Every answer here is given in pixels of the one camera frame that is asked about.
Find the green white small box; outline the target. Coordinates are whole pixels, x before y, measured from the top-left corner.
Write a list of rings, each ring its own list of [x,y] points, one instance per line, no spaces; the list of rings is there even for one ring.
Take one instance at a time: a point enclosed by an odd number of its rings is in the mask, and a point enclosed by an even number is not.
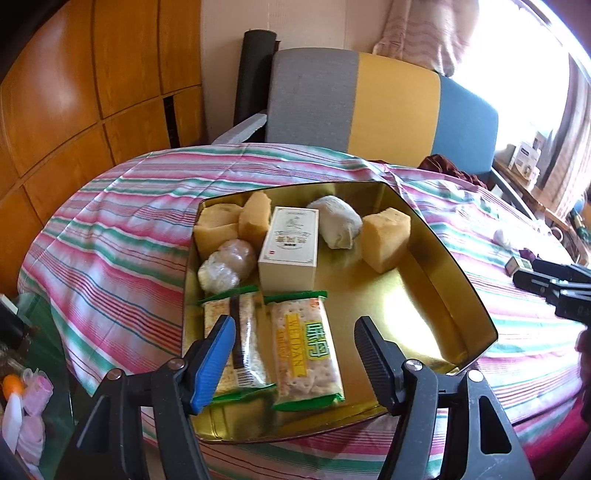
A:
[[[505,272],[508,276],[513,276],[519,270],[532,271],[533,267],[529,260],[520,256],[512,256],[505,264]]]

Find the wooden wardrobe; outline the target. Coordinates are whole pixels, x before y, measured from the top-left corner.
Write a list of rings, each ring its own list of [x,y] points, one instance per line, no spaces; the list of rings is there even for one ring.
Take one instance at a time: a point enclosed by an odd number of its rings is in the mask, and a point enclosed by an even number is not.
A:
[[[1,290],[79,188],[143,153],[204,143],[197,1],[68,1],[1,83]]]

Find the wooden side desk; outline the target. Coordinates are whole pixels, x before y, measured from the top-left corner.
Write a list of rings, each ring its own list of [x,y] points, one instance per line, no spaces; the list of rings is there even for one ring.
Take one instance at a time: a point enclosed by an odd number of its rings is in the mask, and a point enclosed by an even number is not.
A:
[[[559,228],[564,234],[576,235],[576,231],[567,220],[559,218],[542,201],[542,194],[536,186],[528,188],[527,182],[518,174],[513,172],[497,158],[493,162],[493,172],[497,173],[521,199],[522,203],[537,219],[543,219],[551,227]]]

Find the dark red cloth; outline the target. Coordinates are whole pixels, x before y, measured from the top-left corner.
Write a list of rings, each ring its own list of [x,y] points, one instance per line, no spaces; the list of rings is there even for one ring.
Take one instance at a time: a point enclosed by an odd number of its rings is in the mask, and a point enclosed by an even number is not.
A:
[[[481,181],[478,176],[458,169],[452,161],[440,154],[433,154],[425,157],[420,163],[419,169],[441,173],[450,177],[461,179],[478,187],[487,188],[487,185]]]

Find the tricolour chair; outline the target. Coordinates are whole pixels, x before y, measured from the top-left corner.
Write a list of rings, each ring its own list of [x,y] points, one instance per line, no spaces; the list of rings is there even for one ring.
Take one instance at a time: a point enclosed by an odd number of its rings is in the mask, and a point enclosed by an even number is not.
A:
[[[331,48],[273,56],[266,107],[219,135],[349,153],[416,168],[439,154],[497,185],[526,217],[533,212],[493,167],[499,116],[485,100],[434,71],[401,60]]]

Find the green yellow cracker pack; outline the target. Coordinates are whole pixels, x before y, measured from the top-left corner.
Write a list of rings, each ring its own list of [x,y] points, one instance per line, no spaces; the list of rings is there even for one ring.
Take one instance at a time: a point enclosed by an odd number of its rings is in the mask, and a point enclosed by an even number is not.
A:
[[[301,291],[264,298],[273,329],[277,397],[273,410],[303,412],[345,401],[325,291]]]

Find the beige roll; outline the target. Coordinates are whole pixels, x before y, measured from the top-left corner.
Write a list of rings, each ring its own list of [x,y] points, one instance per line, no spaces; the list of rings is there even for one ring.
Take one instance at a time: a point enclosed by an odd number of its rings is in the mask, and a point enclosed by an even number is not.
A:
[[[362,230],[361,216],[348,203],[334,195],[324,196],[308,204],[318,211],[318,229],[332,250],[351,250]]]

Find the cracker pack with dark stripe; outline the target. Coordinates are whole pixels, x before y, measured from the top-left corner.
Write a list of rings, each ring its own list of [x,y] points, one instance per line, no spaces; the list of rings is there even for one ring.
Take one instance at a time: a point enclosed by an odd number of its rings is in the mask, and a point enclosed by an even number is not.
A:
[[[206,297],[198,305],[204,311],[205,335],[211,333],[219,316],[228,315],[235,319],[235,344],[215,389],[213,402],[238,401],[273,387],[259,349],[259,315],[263,309],[259,287],[233,288]]]

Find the yellow sponge cake block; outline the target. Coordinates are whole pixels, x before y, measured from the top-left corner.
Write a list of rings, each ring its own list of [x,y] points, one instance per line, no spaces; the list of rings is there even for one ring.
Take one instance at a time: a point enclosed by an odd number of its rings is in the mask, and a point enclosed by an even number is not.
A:
[[[411,217],[397,209],[363,217],[362,258],[377,273],[392,270],[404,256],[411,237]]]

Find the black rolled mat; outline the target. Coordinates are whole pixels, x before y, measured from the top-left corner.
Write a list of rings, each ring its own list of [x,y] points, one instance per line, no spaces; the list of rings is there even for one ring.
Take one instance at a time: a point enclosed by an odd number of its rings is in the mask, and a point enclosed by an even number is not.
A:
[[[276,38],[276,32],[261,29],[249,30],[243,35],[233,125],[266,110]]]

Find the pink patterned curtain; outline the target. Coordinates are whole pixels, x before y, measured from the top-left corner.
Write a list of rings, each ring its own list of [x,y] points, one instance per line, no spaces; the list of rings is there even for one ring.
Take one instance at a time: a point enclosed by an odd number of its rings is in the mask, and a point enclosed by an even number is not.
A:
[[[478,15],[477,0],[394,0],[373,53],[451,77]]]

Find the white product box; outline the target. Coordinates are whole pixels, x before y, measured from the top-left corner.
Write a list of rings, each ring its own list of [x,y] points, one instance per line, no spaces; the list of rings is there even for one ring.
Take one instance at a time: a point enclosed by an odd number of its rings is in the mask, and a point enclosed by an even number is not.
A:
[[[508,168],[529,180],[537,166],[540,151],[526,143],[516,146]]]

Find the white plastic-wrapped ball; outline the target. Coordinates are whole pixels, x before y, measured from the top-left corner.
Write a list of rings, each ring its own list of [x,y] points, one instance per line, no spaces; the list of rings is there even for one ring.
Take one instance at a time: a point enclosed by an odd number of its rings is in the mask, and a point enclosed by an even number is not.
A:
[[[493,241],[495,244],[506,250],[513,249],[512,243],[510,239],[506,236],[506,232],[503,229],[498,229],[494,232]]]
[[[256,251],[242,239],[224,242],[214,251],[197,271],[202,290],[219,294],[235,287],[249,278],[256,266]]]

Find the purple snack packet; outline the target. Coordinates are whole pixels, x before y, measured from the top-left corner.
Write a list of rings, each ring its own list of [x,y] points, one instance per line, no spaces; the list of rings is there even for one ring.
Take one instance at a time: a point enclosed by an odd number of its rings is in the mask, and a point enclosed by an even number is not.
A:
[[[519,253],[523,259],[526,259],[529,262],[533,262],[534,260],[536,260],[538,258],[538,256],[535,253],[533,253],[531,250],[529,250],[527,248],[521,249],[519,251]]]

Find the beige carton box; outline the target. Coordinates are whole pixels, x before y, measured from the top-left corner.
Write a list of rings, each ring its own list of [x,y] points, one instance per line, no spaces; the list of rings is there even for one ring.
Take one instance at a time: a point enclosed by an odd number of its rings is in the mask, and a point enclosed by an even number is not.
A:
[[[259,255],[259,283],[264,294],[310,291],[318,264],[318,211],[274,208],[270,231]]]

